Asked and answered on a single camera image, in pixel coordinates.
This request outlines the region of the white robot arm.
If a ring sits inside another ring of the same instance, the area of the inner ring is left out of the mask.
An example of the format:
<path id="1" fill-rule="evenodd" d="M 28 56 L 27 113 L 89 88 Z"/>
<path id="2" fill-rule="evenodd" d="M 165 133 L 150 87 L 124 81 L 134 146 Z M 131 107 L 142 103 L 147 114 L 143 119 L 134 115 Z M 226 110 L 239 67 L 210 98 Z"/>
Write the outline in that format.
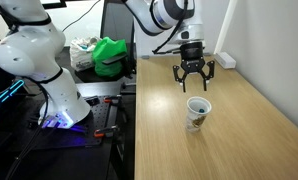
<path id="1" fill-rule="evenodd" d="M 144 33 L 157 36 L 175 28 L 172 44 L 203 42 L 202 0 L 121 0 Z M 65 35 L 52 23 L 40 0 L 0 0 L 0 14 L 13 23 L 13 32 L 0 41 L 0 68 L 33 79 L 47 92 L 39 123 L 69 129 L 90 112 L 70 72 L 55 57 Z"/>

